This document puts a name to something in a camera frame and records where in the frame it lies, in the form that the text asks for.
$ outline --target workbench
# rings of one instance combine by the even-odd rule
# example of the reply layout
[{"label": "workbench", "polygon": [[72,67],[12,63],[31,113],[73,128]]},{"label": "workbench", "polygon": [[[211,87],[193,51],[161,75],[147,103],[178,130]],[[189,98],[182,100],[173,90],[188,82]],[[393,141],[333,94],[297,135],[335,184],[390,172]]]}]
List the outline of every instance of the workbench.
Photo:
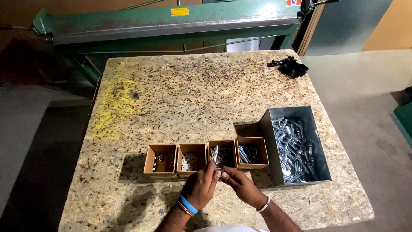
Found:
[{"label": "workbench", "polygon": [[[185,179],[146,177],[149,144],[256,136],[256,123],[267,108],[302,105],[313,110],[332,181],[274,188],[268,167],[245,174],[303,230],[373,219],[369,199],[309,76],[290,79],[267,67],[272,59],[288,55],[297,57],[292,50],[271,50],[109,59],[59,231],[155,230]],[[189,220],[187,231],[227,224],[267,230],[254,208],[218,183],[214,198]]]}]

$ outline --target white beaded bracelet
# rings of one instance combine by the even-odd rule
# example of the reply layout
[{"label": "white beaded bracelet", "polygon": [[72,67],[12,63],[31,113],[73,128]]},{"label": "white beaded bracelet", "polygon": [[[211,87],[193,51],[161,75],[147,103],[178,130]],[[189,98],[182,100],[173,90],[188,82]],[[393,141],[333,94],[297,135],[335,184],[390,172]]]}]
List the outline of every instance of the white beaded bracelet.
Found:
[{"label": "white beaded bracelet", "polygon": [[260,210],[256,210],[256,212],[260,213],[260,212],[264,211],[264,210],[266,209],[267,205],[269,204],[270,200],[271,200],[271,199],[270,199],[270,197],[268,196],[268,197],[267,197],[266,205],[264,205],[263,208],[261,208]]}]

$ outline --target blue wristband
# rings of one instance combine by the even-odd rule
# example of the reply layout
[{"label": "blue wristband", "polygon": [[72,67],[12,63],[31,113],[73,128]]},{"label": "blue wristband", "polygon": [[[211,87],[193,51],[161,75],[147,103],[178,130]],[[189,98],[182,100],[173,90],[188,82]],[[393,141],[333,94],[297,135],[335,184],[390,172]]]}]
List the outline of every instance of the blue wristband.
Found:
[{"label": "blue wristband", "polygon": [[190,210],[193,214],[197,213],[197,210],[188,202],[182,195],[179,197],[179,201],[188,209]]}]

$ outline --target red and white sticker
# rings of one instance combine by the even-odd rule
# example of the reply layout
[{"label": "red and white sticker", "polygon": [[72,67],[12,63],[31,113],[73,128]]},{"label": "red and white sticker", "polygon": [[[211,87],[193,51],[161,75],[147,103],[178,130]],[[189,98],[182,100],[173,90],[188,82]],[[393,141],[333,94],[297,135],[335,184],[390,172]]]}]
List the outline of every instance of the red and white sticker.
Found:
[{"label": "red and white sticker", "polygon": [[300,3],[302,3],[302,0],[286,0],[287,7],[300,6]]}]

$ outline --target yellow warning label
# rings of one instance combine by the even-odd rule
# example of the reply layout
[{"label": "yellow warning label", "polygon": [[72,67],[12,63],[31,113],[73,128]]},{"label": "yellow warning label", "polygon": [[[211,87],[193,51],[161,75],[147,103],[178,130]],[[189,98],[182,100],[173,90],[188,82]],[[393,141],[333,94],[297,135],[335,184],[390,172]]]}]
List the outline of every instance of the yellow warning label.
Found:
[{"label": "yellow warning label", "polygon": [[170,12],[172,12],[172,16],[183,16],[183,15],[189,15],[189,8],[173,8],[170,9]]}]

